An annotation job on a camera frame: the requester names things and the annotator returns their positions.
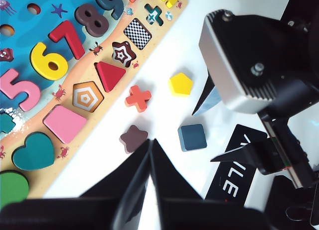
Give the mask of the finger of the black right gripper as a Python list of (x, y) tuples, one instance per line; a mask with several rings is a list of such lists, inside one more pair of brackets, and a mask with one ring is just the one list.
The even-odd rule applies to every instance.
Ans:
[(284, 170), (284, 162), (271, 138), (249, 143), (211, 159), (212, 162), (238, 162), (251, 165), (263, 175)]
[(208, 74), (205, 86), (192, 112), (192, 115), (200, 115), (217, 105), (220, 101), (221, 97), (219, 92), (212, 80), (211, 75)]

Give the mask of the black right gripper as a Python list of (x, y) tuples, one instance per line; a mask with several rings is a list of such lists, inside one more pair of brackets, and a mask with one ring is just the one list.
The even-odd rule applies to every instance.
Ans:
[(257, 15), (236, 18), (240, 40), (239, 80), (253, 97), (271, 97), (258, 116), (287, 168), (293, 184), (310, 187), (318, 177), (297, 138), (290, 117), (319, 101), (319, 71), (313, 66), (313, 29)]

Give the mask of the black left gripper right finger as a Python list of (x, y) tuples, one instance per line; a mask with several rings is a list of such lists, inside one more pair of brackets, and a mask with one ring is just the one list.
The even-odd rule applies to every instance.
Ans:
[(234, 203), (204, 200), (175, 169), (154, 139), (151, 176), (155, 185), (160, 227), (163, 230), (269, 230), (258, 210)]

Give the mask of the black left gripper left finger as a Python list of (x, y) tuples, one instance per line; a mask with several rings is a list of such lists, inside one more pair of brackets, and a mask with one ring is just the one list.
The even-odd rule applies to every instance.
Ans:
[(80, 197), (28, 199), (5, 206), (2, 230), (136, 230), (150, 173), (146, 140)]

